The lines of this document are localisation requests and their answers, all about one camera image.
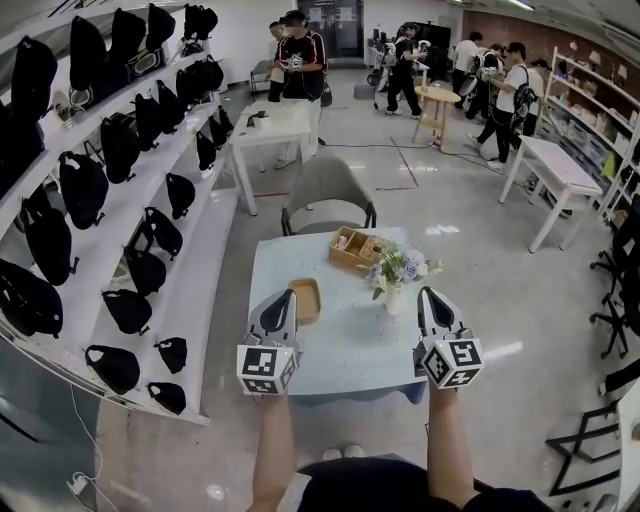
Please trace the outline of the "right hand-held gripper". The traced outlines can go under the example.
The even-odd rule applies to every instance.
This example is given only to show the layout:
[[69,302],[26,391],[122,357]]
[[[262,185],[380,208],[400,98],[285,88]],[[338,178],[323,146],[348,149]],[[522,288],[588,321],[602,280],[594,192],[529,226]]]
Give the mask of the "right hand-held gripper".
[[436,388],[468,386],[484,368],[479,338],[463,328],[461,310],[447,296],[424,286],[417,297],[418,326],[422,334],[439,334],[443,328],[461,328],[442,339],[422,339],[413,349],[415,377],[427,377]]

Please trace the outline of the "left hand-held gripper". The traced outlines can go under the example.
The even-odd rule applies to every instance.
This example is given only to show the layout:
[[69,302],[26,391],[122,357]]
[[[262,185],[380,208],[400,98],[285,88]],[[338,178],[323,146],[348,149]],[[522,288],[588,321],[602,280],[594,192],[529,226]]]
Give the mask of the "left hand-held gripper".
[[276,292],[249,315],[249,333],[237,347],[236,375],[245,395],[285,395],[300,366],[297,296],[292,289]]

